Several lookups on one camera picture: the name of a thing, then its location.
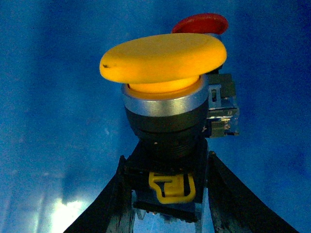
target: yellow plastic clip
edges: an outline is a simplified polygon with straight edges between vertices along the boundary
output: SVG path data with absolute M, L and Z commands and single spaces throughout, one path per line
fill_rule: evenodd
M 163 176 L 154 172 L 149 173 L 149 186 L 156 191 L 156 197 L 162 204 L 188 203 L 195 198 L 195 186 L 192 174 L 188 173 L 190 193 L 185 196 L 184 175 Z M 164 196 L 156 182 L 164 183 Z

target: red button cap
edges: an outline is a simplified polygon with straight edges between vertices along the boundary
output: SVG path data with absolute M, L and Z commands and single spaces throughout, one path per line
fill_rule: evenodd
M 183 19 L 174 26 L 172 33 L 214 33 L 221 35 L 228 26 L 225 17 L 214 13 L 204 13 Z

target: black plastic base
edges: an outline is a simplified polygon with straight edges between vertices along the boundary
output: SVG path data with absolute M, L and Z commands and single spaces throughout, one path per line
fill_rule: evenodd
M 125 110 L 140 146 L 150 158 L 171 161 L 193 153 L 206 121 L 208 100 L 192 111 L 174 116 L 141 116 Z

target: blue surface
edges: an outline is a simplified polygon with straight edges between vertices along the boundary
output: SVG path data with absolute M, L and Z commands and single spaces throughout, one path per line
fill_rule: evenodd
M 241 135 L 209 140 L 210 149 L 282 218 L 311 232 L 310 11 L 301 0 L 2 1 L 0 232 L 62 232 L 87 208 L 138 141 L 100 58 L 204 12 L 229 21 L 222 72 L 232 73 L 241 108 Z M 207 207 L 204 232 L 211 229 Z M 148 214 L 135 230 L 194 225 Z

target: yellow mushroom button cap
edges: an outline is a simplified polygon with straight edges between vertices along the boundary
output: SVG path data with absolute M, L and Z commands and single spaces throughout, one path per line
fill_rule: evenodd
M 210 35 L 162 34 L 113 47 L 102 57 L 100 73 L 137 91 L 167 92 L 193 84 L 225 60 L 224 45 Z

